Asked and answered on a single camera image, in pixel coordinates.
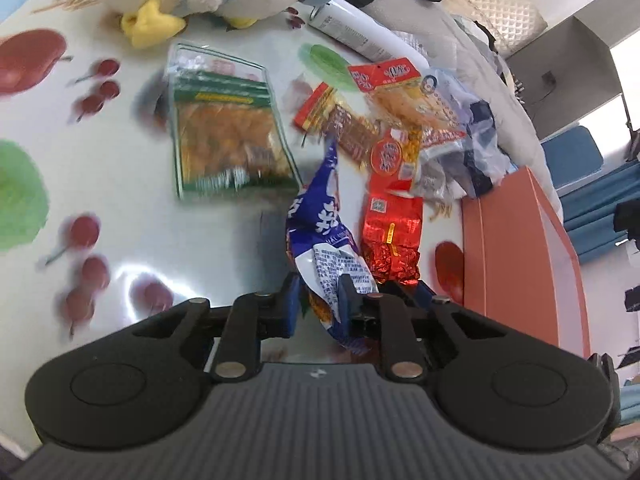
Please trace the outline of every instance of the qr code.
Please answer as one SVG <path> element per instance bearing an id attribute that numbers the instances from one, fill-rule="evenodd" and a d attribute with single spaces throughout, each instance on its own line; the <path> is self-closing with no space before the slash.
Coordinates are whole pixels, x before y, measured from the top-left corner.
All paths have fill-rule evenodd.
<path id="1" fill-rule="evenodd" d="M 398 180 L 411 180 L 414 177 L 415 164 L 403 162 L 398 171 Z"/>
<path id="2" fill-rule="evenodd" d="M 381 198 L 372 198 L 371 210 L 376 213 L 386 213 L 386 200 L 382 200 Z"/>

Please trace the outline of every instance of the red foil packet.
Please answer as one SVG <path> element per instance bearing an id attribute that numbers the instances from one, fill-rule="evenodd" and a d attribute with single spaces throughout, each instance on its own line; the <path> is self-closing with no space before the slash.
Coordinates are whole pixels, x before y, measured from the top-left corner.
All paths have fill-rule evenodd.
<path id="1" fill-rule="evenodd" d="M 421 198 L 370 193 L 362 227 L 362 256 L 378 283 L 418 282 L 421 234 Z"/>

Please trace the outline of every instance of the yellow duck beak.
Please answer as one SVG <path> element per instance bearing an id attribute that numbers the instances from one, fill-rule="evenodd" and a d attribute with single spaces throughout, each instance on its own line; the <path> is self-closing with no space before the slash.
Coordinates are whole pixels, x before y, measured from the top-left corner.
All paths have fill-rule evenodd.
<path id="1" fill-rule="evenodd" d="M 174 37 L 187 26 L 182 18 L 160 12 L 160 0 L 147 0 L 138 12 L 128 12 L 120 27 L 133 48 L 147 48 Z"/>
<path id="2" fill-rule="evenodd" d="M 225 21 L 233 28 L 248 28 L 258 20 L 252 20 L 251 18 L 225 18 Z"/>

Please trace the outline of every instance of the clear plastic package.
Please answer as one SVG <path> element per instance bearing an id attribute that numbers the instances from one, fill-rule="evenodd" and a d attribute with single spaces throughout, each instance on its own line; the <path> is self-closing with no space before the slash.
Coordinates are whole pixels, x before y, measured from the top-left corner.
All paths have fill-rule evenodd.
<path id="1" fill-rule="evenodd" d="M 177 43 L 167 73 L 180 197 L 299 188 L 264 67 Z"/>
<path id="2" fill-rule="evenodd" d="M 445 174 L 442 165 L 436 159 L 420 154 L 410 193 L 423 198 L 433 207 L 434 214 L 429 217 L 429 222 L 441 215 L 446 218 L 451 216 L 455 197 L 450 184 L 451 179 Z"/>

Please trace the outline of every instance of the blue snack bag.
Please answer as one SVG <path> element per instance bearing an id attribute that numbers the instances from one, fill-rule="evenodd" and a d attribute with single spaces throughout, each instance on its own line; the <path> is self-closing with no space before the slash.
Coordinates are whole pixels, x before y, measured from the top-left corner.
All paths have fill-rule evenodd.
<path id="1" fill-rule="evenodd" d="M 349 274 L 361 294 L 377 292 L 353 235 L 340 221 L 338 154 L 335 140 L 311 184 L 294 199 L 287 216 L 287 247 L 310 290 L 310 304 L 328 333 L 356 354 L 368 347 L 349 336 L 349 313 L 338 304 L 338 279 Z"/>

